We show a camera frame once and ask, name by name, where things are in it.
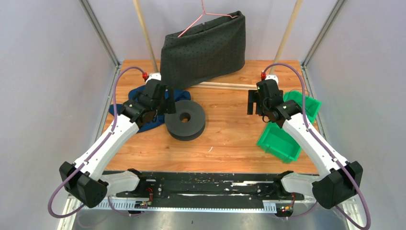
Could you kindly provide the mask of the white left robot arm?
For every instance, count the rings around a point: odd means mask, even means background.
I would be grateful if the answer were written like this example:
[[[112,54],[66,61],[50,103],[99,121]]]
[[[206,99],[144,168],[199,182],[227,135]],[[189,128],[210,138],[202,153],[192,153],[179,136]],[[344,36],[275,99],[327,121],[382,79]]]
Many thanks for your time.
[[[129,191],[134,197],[142,197],[147,185],[134,170],[116,176],[103,172],[124,143],[144,125],[175,111],[174,90],[160,80],[148,80],[143,90],[122,103],[108,129],[81,157],[73,163],[62,163],[59,173],[64,189],[88,208],[120,192]]]

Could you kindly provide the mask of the black cable spool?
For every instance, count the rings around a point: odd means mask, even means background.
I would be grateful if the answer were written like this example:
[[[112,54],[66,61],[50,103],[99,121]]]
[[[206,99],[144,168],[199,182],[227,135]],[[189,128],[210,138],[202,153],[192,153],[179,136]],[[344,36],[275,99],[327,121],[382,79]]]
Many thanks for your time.
[[[200,104],[191,100],[175,103],[176,112],[165,115],[165,125],[169,134],[180,141],[198,138],[205,129],[205,111]]]

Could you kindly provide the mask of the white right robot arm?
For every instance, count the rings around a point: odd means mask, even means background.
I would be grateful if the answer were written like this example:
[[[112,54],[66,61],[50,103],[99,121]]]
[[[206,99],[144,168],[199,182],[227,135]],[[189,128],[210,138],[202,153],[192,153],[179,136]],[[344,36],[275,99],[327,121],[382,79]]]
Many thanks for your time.
[[[317,176],[286,171],[274,182],[274,195],[286,199],[292,193],[311,196],[324,208],[331,209],[349,198],[362,197],[362,166],[349,162],[319,134],[306,114],[306,95],[302,103],[285,101],[275,80],[262,80],[248,91],[248,115],[257,114],[276,123],[306,152],[318,171]]]

